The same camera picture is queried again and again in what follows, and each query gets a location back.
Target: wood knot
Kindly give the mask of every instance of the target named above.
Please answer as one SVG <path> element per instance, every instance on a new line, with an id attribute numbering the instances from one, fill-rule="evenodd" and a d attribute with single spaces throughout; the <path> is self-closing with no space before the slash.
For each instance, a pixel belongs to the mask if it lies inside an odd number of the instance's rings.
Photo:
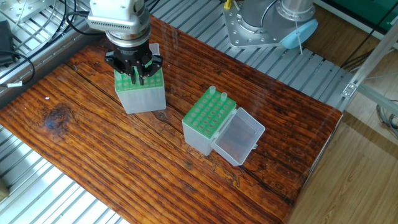
<path id="1" fill-rule="evenodd" d="M 51 130 L 65 129 L 64 124 L 69 122 L 72 112 L 66 105 L 58 105 L 45 118 L 45 126 Z"/>
<path id="2" fill-rule="evenodd" d="M 160 112 L 160 111 L 155 111 L 154 115 L 157 119 L 161 120 L 161 121 L 167 121 L 167 117 L 164 113 Z"/>

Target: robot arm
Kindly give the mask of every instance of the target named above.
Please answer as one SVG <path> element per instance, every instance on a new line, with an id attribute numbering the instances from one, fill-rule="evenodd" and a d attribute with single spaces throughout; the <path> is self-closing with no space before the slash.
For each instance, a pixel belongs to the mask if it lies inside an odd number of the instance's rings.
<path id="1" fill-rule="evenodd" d="M 163 59 L 149 50 L 150 14 L 144 0 L 91 0 L 87 23 L 105 32 L 114 50 L 105 61 L 119 73 L 125 73 L 140 85 L 162 66 Z"/>

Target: metal grating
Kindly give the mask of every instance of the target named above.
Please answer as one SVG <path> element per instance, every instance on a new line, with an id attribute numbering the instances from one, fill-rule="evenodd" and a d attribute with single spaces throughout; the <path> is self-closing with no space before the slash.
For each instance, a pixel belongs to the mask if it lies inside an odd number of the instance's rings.
<path id="1" fill-rule="evenodd" d="M 67 3 L 68 11 L 72 11 L 74 8 L 74 2 L 69 0 Z M 76 1 L 76 9 L 86 11 L 89 10 L 89 0 Z M 14 44 L 14 50 L 27 57 L 30 57 L 33 54 L 43 50 L 42 47 L 48 41 L 53 40 L 60 35 L 65 35 L 64 30 L 67 26 L 66 24 L 61 26 L 61 32 L 55 33 L 62 21 L 64 10 L 65 5 L 63 2 L 60 0 L 52 0 L 51 6 L 45 8 L 35 16 L 32 16 L 30 19 L 22 23 L 16 24 L 16 21 L 13 18 L 8 17 L 7 14 L 2 14 L 1 12 L 0 16 L 2 19 L 7 19 L 10 23 L 13 33 L 12 41 Z M 73 23 L 76 25 L 81 24 L 83 21 L 84 18 L 76 17 L 73 20 Z M 14 81 L 16 76 L 24 76 L 25 74 L 9 73 L 9 71 L 18 67 L 23 61 L 24 60 L 21 59 L 9 67 L 0 67 L 0 83 L 9 83 L 10 81 Z M 0 88 L 0 96 L 4 90 L 5 89 Z"/>
<path id="2" fill-rule="evenodd" d="M 79 6 L 87 10 L 88 0 Z M 55 6 L 56 16 L 51 19 L 52 22 L 40 30 L 52 9 L 49 7 L 21 24 L 14 40 L 14 45 L 20 46 L 20 52 L 32 54 L 55 32 L 62 19 L 61 4 Z M 232 49 L 219 0 L 160 0 L 153 15 L 341 111 L 349 103 L 340 94 L 351 74 L 308 49 L 304 49 L 303 55 L 300 55 L 299 49 L 287 50 L 283 47 Z M 2 126 L 0 179 L 11 192 L 0 202 L 0 223 L 127 223 Z"/>

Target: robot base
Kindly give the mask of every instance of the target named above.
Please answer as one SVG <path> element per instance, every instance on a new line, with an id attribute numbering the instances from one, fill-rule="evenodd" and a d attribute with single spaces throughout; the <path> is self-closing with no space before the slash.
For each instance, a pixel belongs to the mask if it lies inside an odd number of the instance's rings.
<path id="1" fill-rule="evenodd" d="M 265 29 L 261 29 L 258 34 L 255 34 L 243 28 L 241 23 L 244 21 L 238 18 L 238 9 L 234 5 L 232 5 L 231 9 L 224 9 L 223 14 L 229 42 L 232 47 L 237 49 L 255 49 L 282 46 Z"/>

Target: metal bracket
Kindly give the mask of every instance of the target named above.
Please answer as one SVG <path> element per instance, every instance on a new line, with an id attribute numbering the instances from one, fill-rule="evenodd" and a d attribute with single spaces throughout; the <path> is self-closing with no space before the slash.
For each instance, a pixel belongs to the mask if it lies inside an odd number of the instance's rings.
<path id="1" fill-rule="evenodd" d="M 350 99 L 355 91 L 358 89 L 357 84 L 354 83 L 349 83 L 346 88 L 343 90 L 343 93 L 341 94 L 342 97 Z"/>
<path id="2" fill-rule="evenodd" d="M 224 9 L 225 26 L 228 31 L 229 42 L 232 47 L 238 49 L 250 49 L 259 47 L 278 47 L 282 46 L 276 39 L 266 32 L 264 28 L 257 32 L 248 31 L 244 28 L 243 20 L 239 15 L 238 9 L 232 5 L 231 9 Z"/>

